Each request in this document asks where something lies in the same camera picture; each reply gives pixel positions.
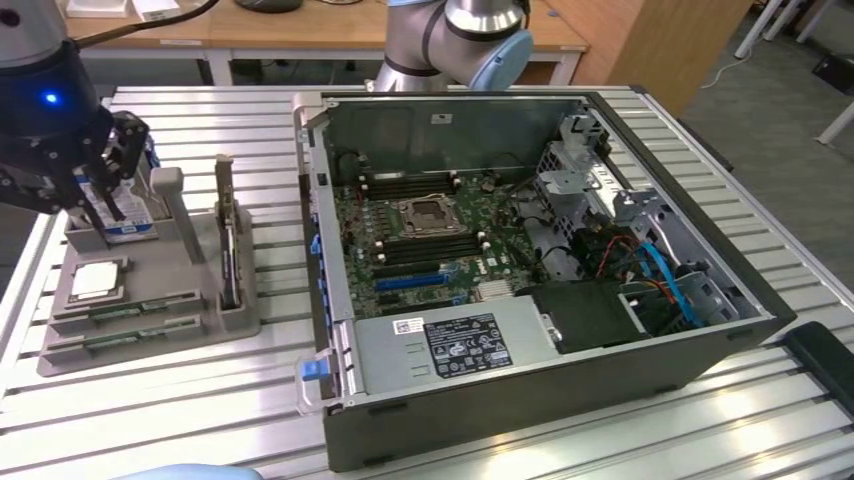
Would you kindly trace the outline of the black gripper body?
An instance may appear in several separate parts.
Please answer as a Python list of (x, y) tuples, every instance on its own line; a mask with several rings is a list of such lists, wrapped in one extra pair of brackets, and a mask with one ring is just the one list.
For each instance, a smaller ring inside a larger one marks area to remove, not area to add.
[(1, 163), (63, 173), (92, 163), (113, 126), (73, 42), (1, 70)]

